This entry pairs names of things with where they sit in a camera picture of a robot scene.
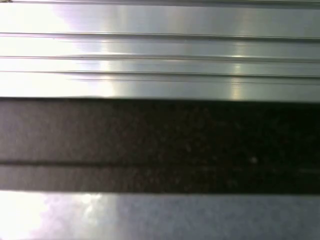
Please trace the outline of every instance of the metal surface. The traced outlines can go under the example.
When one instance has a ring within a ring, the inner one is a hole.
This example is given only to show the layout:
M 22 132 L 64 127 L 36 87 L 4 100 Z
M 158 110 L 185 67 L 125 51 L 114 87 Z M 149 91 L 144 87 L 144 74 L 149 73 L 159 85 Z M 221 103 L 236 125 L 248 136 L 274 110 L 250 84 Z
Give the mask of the metal surface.
M 81 2 L 0 5 L 1 97 L 320 102 L 317 1 Z
M 144 4 L 144 5 L 168 5 L 168 6 L 203 6 L 204 4 L 278 4 L 294 6 L 317 6 L 320 0 L 15 0 L 15 3 L 95 3 L 95 4 Z
M 0 192 L 0 237 L 319 239 L 319 197 Z

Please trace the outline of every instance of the black rubber strip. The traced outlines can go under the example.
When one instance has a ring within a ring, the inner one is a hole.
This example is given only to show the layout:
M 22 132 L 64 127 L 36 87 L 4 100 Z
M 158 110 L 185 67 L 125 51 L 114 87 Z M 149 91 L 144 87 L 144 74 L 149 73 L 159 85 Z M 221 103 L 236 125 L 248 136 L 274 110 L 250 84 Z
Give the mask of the black rubber strip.
M 320 106 L 0 100 L 0 163 L 320 167 Z
M 305 170 L 216 167 L 1 166 L 0 189 L 172 194 L 320 194 Z

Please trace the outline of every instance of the shiny metal panel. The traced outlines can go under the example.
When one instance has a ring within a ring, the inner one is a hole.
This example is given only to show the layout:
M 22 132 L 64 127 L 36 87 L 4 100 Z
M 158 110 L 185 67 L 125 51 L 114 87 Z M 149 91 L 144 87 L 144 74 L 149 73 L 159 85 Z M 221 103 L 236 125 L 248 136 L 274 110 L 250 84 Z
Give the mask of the shiny metal panel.
M 317 5 L 319 0 L 15 0 L 15 3 L 108 3 L 108 4 L 148 4 L 148 5 L 204 5 L 216 3 L 260 4 L 273 3 L 285 5 Z
M 175 3 L 1 4 L 0 97 L 320 100 L 317 1 Z
M 230 39 L 0 37 L 0 56 L 319 62 L 320 44 Z
M 319 197 L 0 192 L 10 239 L 317 240 Z
M 317 8 L 13 3 L 7 21 L 0 32 L 320 38 Z
M 1 73 L 3 97 L 320 102 L 316 79 Z
M 177 59 L 70 60 L 0 58 L 3 72 L 50 73 L 170 73 L 232 76 L 317 77 L 319 63 L 225 62 Z

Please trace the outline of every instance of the aluminum profile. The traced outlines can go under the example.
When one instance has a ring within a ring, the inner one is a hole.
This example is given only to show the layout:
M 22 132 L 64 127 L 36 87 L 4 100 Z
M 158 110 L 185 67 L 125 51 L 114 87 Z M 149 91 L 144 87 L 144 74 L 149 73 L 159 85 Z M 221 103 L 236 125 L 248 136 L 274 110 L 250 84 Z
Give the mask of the aluminum profile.
M 320 1 L 0 4 L 0 96 L 320 102 Z

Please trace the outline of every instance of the metal rail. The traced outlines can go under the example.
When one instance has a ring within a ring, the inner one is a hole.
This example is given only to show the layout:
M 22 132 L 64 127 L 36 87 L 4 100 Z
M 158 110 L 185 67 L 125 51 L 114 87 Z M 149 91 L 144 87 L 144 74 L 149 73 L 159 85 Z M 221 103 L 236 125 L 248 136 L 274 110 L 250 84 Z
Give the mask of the metal rail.
M 4 3 L 0 96 L 320 102 L 318 2 Z
M 5 240 L 319 239 L 319 197 L 7 191 L 0 197 Z

